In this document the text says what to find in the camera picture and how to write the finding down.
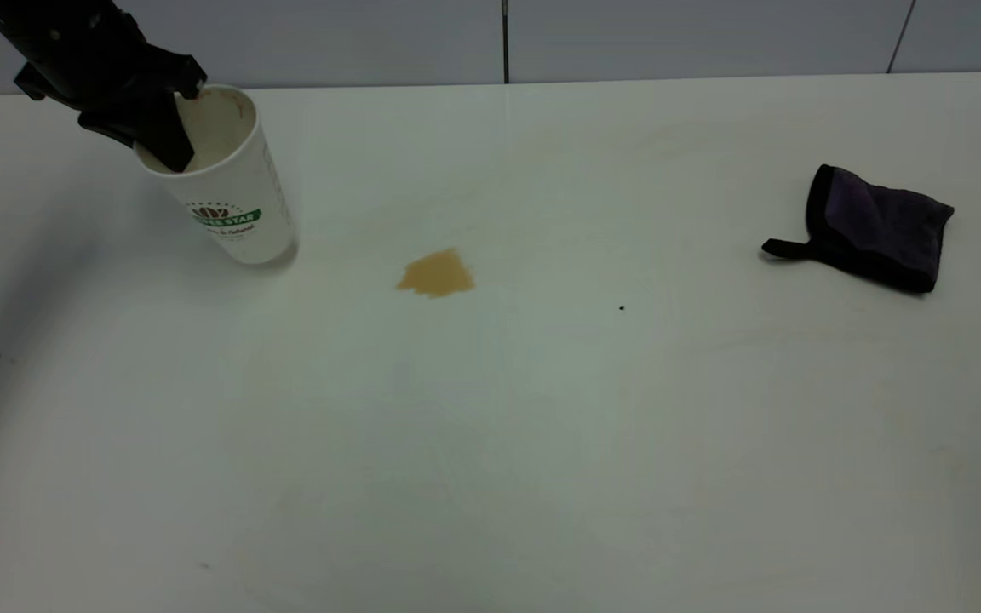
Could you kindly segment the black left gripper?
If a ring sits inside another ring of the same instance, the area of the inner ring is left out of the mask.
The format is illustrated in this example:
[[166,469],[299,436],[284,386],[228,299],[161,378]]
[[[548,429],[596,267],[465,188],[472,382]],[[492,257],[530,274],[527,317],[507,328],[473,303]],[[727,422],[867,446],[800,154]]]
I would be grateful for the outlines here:
[[22,92],[82,110],[79,127],[128,148],[144,115],[102,109],[153,96],[145,147],[171,171],[186,170],[195,151],[172,92],[198,97],[207,75],[193,57],[149,43],[112,1],[0,1],[0,34],[25,58],[13,78]]

